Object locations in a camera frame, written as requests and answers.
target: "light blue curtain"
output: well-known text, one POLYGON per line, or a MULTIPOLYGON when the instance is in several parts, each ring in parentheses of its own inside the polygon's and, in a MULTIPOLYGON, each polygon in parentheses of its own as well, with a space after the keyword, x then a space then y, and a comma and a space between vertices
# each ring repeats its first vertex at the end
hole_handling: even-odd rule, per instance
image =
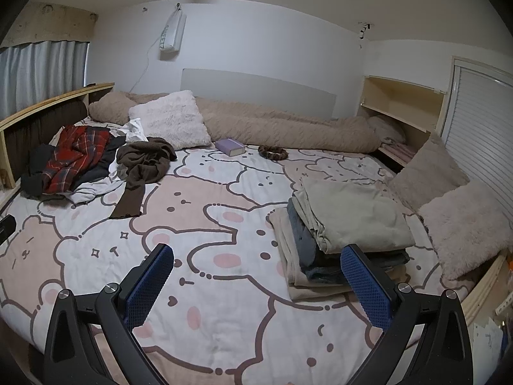
POLYGON ((0 49, 0 119, 82 88, 87 46, 47 41, 0 49))

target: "wooden shelf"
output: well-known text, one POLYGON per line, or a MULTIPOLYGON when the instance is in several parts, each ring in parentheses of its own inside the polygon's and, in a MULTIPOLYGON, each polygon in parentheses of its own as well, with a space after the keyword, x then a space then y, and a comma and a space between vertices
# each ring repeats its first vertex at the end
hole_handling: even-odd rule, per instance
POLYGON ((86 94, 90 94, 90 93, 93 93, 93 92, 96 92, 99 90, 106 90, 106 89, 113 88, 113 87, 114 87, 113 82, 107 82, 104 84, 97 84, 97 85, 90 86, 90 87, 83 87, 83 88, 77 89, 75 91, 67 92, 65 94, 58 95, 57 97, 53 97, 48 100, 41 101, 37 104, 34 104, 33 106, 30 106, 23 110, 20 110, 19 112, 14 113, 13 115, 2 120, 0 122, 0 131, 7 129, 9 126, 19 122, 20 120, 27 118, 28 116, 30 116, 34 113, 37 113, 38 111, 41 111, 48 107, 54 106, 55 104, 58 104, 60 102, 63 102, 63 101, 66 101, 66 100, 69 100, 72 98, 76 98, 76 97, 81 97, 86 94))
POLYGON ((394 162, 397 162, 399 165, 401 165, 402 167, 405 167, 407 165, 406 162, 404 162, 404 160, 402 160, 400 157, 397 157, 395 156, 392 152, 389 152, 388 150, 386 150, 385 148, 382 148, 382 147, 379 147, 378 148, 379 152, 387 155, 390 159, 392 159, 394 162))
POLYGON ((424 132, 424 133, 431 133, 434 131, 434 128, 437 125, 438 117, 430 115, 425 112, 419 112, 418 110, 411 110, 411 111, 404 111, 404 114, 394 114, 390 111, 380 109, 378 107, 370 106, 368 104, 361 103, 362 107, 368 108, 369 110, 377 111, 380 114, 384 114, 386 116, 392 117, 401 123, 405 123, 407 125, 411 125, 412 127, 415 127, 416 129, 424 132))
POLYGON ((393 118, 406 136, 406 144, 420 149, 436 131, 444 94, 433 88, 384 77, 366 76, 358 115, 393 118))

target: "book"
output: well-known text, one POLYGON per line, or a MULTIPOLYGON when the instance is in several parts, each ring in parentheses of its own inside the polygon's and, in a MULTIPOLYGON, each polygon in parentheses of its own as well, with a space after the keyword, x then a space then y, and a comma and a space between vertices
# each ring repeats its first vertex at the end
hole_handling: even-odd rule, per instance
POLYGON ((246 151, 246 145, 234 139, 221 139, 215 143, 215 148, 229 157, 242 155, 246 151))

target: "metal bolt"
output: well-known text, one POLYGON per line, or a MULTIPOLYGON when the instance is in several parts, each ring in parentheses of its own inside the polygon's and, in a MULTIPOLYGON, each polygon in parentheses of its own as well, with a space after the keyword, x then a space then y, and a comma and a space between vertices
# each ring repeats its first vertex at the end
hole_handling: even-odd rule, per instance
POLYGON ((117 285, 115 282, 111 282, 110 284, 107 284, 103 287, 103 290, 107 293, 107 294, 113 294, 114 292, 117 291, 117 287, 119 285, 117 285))
POLYGON ((407 294, 411 292, 411 287, 406 282, 401 282, 397 288, 399 288, 399 291, 401 291, 403 294, 407 294))
POLYGON ((451 300, 455 300, 458 297, 458 295, 452 289, 448 289, 445 292, 445 296, 447 298, 451 298, 451 300))
POLYGON ((69 289, 63 289, 61 292, 58 293, 57 297, 59 297, 61 300, 69 297, 69 289))

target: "pillow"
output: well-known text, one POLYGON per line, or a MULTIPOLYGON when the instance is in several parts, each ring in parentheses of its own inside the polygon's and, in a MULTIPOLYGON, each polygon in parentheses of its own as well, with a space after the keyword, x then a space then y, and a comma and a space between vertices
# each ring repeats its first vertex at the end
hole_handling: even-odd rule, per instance
POLYGON ((128 110, 137 103, 125 97, 121 92, 111 91, 99 101, 89 104, 89 116, 96 122, 125 125, 129 122, 128 110))
POLYGON ((402 203, 417 211, 433 198, 467 184, 465 172, 451 158, 442 140, 432 134, 413 159, 388 182, 402 203))
POLYGON ((391 117, 379 114, 367 120, 369 126, 374 130, 382 143, 393 145, 394 143, 405 143, 406 136, 399 123, 391 117))
POLYGON ((423 205, 419 214, 432 239, 442 274, 449 280, 513 245, 509 220, 493 192, 481 181, 471 181, 435 198, 423 205))
POLYGON ((131 120, 140 118, 145 136, 162 137, 175 150, 212 143, 190 90, 139 104, 128 115, 131 120))
POLYGON ((161 92, 160 94, 133 94, 130 92, 124 92, 122 94, 136 104, 145 104, 169 95, 168 92, 161 92))

